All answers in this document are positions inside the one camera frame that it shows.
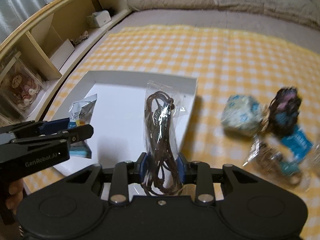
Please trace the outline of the person's left hand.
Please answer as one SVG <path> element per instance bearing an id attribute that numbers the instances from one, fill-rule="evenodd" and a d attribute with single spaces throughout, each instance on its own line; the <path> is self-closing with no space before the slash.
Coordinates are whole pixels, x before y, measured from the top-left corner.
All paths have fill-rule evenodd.
<path id="1" fill-rule="evenodd" d="M 9 197 L 6 199 L 6 207 L 12 212 L 16 212 L 18 205 L 23 199 L 23 179 L 14 181 L 8 187 Z"/>

